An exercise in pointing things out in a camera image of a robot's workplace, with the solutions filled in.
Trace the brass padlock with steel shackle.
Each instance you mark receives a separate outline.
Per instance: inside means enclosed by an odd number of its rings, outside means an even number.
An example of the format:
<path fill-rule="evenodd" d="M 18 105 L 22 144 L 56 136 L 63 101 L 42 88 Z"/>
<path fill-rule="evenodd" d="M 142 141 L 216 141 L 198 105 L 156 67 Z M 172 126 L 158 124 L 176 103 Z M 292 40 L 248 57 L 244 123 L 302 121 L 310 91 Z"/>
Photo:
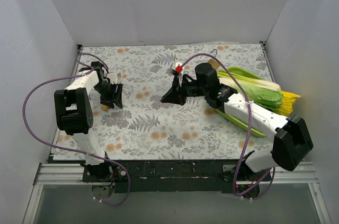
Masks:
<path fill-rule="evenodd" d="M 110 107 L 108 107 L 108 106 L 106 106 L 106 105 L 103 105 L 103 106 L 101 107 L 101 109 L 102 109 L 104 112 L 107 112 L 107 111 L 110 109 Z"/>

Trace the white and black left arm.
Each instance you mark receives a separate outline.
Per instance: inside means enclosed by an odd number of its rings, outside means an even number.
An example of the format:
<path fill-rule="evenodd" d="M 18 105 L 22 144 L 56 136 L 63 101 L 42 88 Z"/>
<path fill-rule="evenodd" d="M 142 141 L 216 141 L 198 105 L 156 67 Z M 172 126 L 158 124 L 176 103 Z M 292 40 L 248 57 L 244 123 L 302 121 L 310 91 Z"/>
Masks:
<path fill-rule="evenodd" d="M 106 152 L 100 147 L 91 127 L 94 124 L 89 93 L 96 90 L 100 103 L 106 107 L 122 108 L 122 88 L 119 74 L 105 73 L 105 65 L 99 61 L 90 68 L 80 69 L 81 77 L 65 89 L 54 93 L 57 126 L 71 136 L 79 149 L 85 153 L 85 167 L 91 176 L 106 182 L 113 176 L 113 169 L 104 158 Z"/>

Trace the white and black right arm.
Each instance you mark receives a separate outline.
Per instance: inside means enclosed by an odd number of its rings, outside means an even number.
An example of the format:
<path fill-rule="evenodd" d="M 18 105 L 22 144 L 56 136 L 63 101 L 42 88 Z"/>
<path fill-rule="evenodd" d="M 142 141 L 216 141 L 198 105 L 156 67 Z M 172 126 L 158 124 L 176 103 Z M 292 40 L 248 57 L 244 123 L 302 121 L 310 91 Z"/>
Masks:
<path fill-rule="evenodd" d="M 183 72 L 180 63 L 170 71 L 174 79 L 172 87 L 162 97 L 162 103 L 184 105 L 188 97 L 203 96 L 212 108 L 243 122 L 251 121 L 254 129 L 272 140 L 271 148 L 248 153 L 241 161 L 239 170 L 231 171 L 233 177 L 252 180 L 259 172 L 273 167 L 293 171 L 313 149 L 303 118 L 297 115 L 288 118 L 245 101 L 240 91 L 231 85 L 233 80 L 218 78 L 211 64 L 198 64 L 195 79 Z"/>

